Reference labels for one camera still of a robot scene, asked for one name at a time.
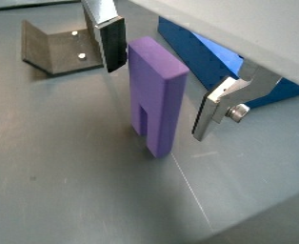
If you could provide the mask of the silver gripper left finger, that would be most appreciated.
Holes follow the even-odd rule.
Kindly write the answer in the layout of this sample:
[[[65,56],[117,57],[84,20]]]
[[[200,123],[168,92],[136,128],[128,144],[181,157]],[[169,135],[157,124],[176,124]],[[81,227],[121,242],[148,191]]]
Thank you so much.
[[[115,0],[81,0],[81,4],[103,65],[112,72],[127,62],[124,18],[117,13]]]

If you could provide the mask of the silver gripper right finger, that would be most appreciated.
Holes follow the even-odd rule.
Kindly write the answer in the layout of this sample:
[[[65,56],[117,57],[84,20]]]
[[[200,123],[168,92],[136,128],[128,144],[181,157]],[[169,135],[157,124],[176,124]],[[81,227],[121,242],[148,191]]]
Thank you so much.
[[[236,123],[247,115],[247,102],[266,96],[283,77],[250,59],[243,61],[239,78],[225,77],[204,95],[192,134],[201,141],[209,133],[211,124],[229,117]]]

